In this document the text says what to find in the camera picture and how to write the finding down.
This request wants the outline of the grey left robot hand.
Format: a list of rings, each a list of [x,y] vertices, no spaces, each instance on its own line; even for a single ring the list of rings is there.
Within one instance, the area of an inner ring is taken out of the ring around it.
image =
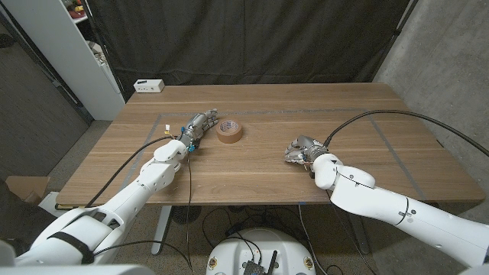
[[[198,147],[204,133],[219,122],[217,114],[218,110],[214,108],[194,115],[177,139],[187,147]]]

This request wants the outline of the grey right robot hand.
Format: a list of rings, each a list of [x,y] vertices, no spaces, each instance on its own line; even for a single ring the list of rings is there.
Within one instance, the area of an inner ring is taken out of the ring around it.
[[[285,150],[285,161],[288,163],[306,164],[329,151],[327,147],[314,138],[300,135]]]

